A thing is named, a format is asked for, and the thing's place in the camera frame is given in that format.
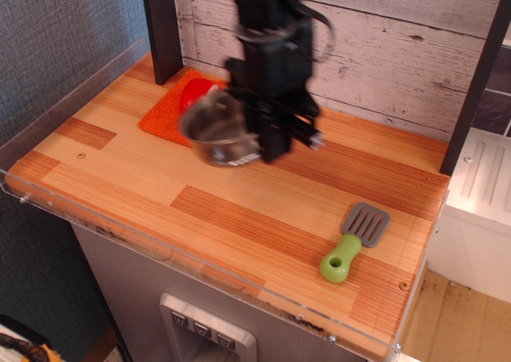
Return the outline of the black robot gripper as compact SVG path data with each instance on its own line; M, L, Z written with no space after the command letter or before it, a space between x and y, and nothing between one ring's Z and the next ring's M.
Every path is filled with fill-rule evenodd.
M291 149L291 141L318 149L323 134L315 127L319 107L307 91L312 75L312 28L297 18L275 29L239 24L236 37L244 58L230 58L231 94L243 102L245 124L261 146L262 158L273 162Z

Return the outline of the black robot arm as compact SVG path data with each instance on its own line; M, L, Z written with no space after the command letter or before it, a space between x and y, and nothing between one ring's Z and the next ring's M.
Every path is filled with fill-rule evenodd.
M328 20L302 0L235 0L236 37L244 58L230 58L229 92L244 104L249 133L269 163L291 150L292 141L317 149L319 107L307 91L313 74L312 22Z

